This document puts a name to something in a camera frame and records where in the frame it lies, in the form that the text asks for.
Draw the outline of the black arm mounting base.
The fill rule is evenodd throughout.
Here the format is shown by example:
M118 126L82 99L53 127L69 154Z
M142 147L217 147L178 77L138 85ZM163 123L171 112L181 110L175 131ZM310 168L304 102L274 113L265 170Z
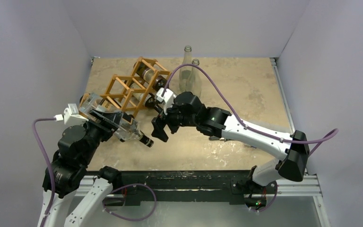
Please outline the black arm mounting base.
M105 178L126 206L143 201L227 202L230 205L264 207L267 196L277 191L276 181L259 186L251 180L250 170L200 171L118 171L105 168L88 172L93 178Z

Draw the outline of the clear liquor bottle black cap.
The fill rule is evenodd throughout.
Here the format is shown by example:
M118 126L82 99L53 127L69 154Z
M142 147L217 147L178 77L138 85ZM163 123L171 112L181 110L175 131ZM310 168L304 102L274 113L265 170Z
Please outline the clear liquor bottle black cap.
M139 122L132 115L117 109L96 93L85 94L80 99L78 109L86 118L109 129L122 142L138 140L147 147L154 144L154 141L140 130Z

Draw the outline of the tall clear bottle back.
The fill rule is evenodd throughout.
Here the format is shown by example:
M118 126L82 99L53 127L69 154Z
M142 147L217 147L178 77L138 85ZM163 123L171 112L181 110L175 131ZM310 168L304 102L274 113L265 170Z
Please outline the tall clear bottle back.
M191 64L192 63L192 47L187 45L184 47L184 57L182 64ZM187 79L191 74L192 67L184 66L180 68L179 71L179 90L180 92L186 91Z

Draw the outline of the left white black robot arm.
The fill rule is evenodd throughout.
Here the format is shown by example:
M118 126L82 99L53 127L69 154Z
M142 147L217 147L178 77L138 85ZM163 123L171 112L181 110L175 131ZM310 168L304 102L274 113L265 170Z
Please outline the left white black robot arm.
M87 173L98 146L107 141L119 129L122 112L102 113L89 111L90 118L67 107L63 114L57 114L44 121L63 121L68 127L58 141L58 150L49 159L33 121L33 133L47 164L43 180L43 206L38 221L40 227L67 227L83 225L104 197L117 193L123 186L120 171L105 166L98 172L92 188L70 214L70 204Z

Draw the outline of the black pruning shears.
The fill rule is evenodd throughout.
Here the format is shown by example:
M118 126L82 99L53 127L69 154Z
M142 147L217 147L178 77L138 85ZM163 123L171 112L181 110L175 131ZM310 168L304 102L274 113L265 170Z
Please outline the black pruning shears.
M223 137L216 137L216 136L210 136L208 138L210 141L216 141L216 140L220 140L220 141L226 141L227 139L223 138Z

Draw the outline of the dark labelled wine bottle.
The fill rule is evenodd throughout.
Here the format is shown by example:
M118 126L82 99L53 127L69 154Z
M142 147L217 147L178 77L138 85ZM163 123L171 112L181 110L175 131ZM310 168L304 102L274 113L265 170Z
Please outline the dark labelled wine bottle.
M163 110L159 103L155 100L155 97L152 95L145 99L144 107L147 107L148 109L154 109L158 113L161 113Z

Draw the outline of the clear bottle front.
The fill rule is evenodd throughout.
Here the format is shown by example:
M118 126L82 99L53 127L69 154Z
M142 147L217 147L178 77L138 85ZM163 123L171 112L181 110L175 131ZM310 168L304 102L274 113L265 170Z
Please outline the clear bottle front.
M192 67L190 75L186 82L186 91L191 92L193 95L200 97L202 92L202 81L200 71Z

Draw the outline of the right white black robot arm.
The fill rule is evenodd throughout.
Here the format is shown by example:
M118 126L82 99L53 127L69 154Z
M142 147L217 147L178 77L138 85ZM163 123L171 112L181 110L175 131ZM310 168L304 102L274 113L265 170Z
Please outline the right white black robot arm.
M309 157L303 132L283 133L243 121L227 110L206 107L191 92L176 95L162 88L155 100L160 107L157 108L158 116L152 120L154 129L151 135L163 142L168 141L165 126L172 134L180 127L194 127L205 136L239 141L272 155L273 160L251 170L252 174L246 180L251 192L259 192L281 178L293 182L303 180Z

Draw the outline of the wooden wine rack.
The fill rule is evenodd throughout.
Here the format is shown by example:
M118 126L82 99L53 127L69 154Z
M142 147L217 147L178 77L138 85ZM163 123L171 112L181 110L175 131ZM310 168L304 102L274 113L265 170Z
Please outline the wooden wine rack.
M124 112L128 112L136 117L141 110L148 109L144 107L144 101L150 95L155 97L157 91L152 88L154 81L151 81L148 88L143 86L141 82L144 80L137 74L139 64L145 64L154 70L154 79L158 75L162 75L168 82L171 72L162 66L156 59L139 57L133 66L133 70L129 76L119 76L114 74L101 97L112 103L114 107Z

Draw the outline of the olive green wine bottle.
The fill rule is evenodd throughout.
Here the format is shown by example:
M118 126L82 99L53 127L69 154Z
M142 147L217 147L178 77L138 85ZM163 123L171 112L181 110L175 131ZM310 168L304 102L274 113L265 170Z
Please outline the olive green wine bottle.
M156 79L154 79L154 74L155 74L154 70L152 70L143 63L139 64L139 66L137 67L136 74L144 80L143 82L141 82L141 84L146 88L148 88L148 85L151 81L154 81L152 88L155 91L158 91L160 88L163 88L167 83L167 80L162 75L158 75Z

